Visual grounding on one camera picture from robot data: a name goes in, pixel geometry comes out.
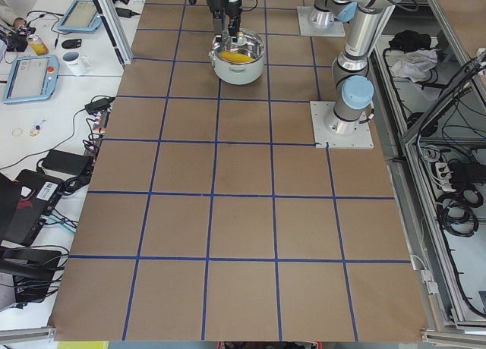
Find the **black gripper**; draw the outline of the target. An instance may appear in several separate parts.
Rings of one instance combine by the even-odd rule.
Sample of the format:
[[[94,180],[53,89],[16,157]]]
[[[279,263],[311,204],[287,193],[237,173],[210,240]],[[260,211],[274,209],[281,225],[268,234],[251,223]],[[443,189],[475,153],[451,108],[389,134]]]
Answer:
[[[225,29],[225,12],[224,8],[228,0],[206,0],[207,6],[212,12],[213,34],[221,39]]]
[[[234,17],[229,16],[229,24],[228,24],[228,32],[230,36],[233,36],[234,42],[238,40],[238,34],[240,32],[241,11],[242,11],[242,0],[228,0],[226,4],[226,14],[235,15]]]

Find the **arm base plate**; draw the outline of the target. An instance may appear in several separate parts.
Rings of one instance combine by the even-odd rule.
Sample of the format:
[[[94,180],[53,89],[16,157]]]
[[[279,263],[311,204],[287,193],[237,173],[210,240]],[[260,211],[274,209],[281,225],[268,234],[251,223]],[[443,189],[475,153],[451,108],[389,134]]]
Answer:
[[[319,11],[310,6],[297,7],[301,36],[340,37],[345,36],[343,23],[332,12]]]
[[[363,109],[357,121],[342,121],[334,114],[335,102],[311,101],[314,144],[317,148],[373,149],[371,129]]]

